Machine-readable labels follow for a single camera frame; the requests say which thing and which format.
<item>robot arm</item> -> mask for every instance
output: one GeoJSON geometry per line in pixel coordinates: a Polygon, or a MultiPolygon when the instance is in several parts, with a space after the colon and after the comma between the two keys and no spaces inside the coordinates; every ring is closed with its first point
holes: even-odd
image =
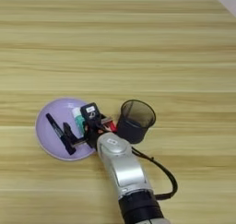
{"type": "Polygon", "coordinates": [[[170,224],[130,144],[106,133],[99,137],[97,150],[118,194],[125,224],[170,224]]]}

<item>green object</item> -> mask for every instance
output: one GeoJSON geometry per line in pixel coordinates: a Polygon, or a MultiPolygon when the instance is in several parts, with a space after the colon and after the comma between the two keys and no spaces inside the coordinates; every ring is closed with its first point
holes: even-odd
{"type": "Polygon", "coordinates": [[[83,122],[85,122],[85,119],[81,115],[80,108],[73,109],[72,113],[75,118],[77,128],[78,128],[80,134],[83,136],[85,134],[85,129],[84,129],[84,125],[83,125],[83,122]]]}

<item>black marker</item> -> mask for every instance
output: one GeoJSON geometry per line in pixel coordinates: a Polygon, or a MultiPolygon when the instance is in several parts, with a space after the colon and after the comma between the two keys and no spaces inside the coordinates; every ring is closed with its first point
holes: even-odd
{"type": "Polygon", "coordinates": [[[70,154],[73,155],[77,150],[74,147],[71,147],[70,141],[68,140],[67,136],[64,134],[64,132],[62,131],[62,129],[60,128],[60,126],[56,123],[56,121],[54,120],[54,118],[47,113],[46,114],[46,118],[48,119],[48,122],[51,124],[51,126],[53,127],[53,130],[55,131],[55,133],[57,134],[57,136],[61,139],[61,141],[63,142],[66,151],[70,154]]]}

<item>wooden table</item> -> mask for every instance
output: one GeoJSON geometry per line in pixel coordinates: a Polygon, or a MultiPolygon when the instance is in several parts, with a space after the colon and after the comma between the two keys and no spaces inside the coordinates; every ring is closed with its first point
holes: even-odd
{"type": "MultiPolygon", "coordinates": [[[[233,224],[236,19],[216,0],[0,0],[0,223],[122,224],[97,155],[48,156],[34,123],[48,101],[96,101],[117,118],[148,102],[136,146],[177,177],[174,224],[233,224]]],[[[169,181],[142,161],[156,193],[169,181]]]]}

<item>purple plate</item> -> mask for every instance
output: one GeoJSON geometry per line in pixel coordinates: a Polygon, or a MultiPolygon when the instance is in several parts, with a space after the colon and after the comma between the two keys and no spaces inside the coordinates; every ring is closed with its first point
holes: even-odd
{"type": "Polygon", "coordinates": [[[65,146],[57,136],[52,126],[49,124],[46,113],[50,113],[58,125],[63,129],[63,122],[71,126],[71,130],[77,137],[81,137],[72,114],[72,110],[76,107],[82,107],[86,103],[76,99],[58,99],[48,103],[39,113],[36,121],[36,134],[41,147],[50,155],[61,160],[79,160],[92,154],[92,149],[88,144],[76,147],[76,153],[69,155],[65,150],[65,146]]]}

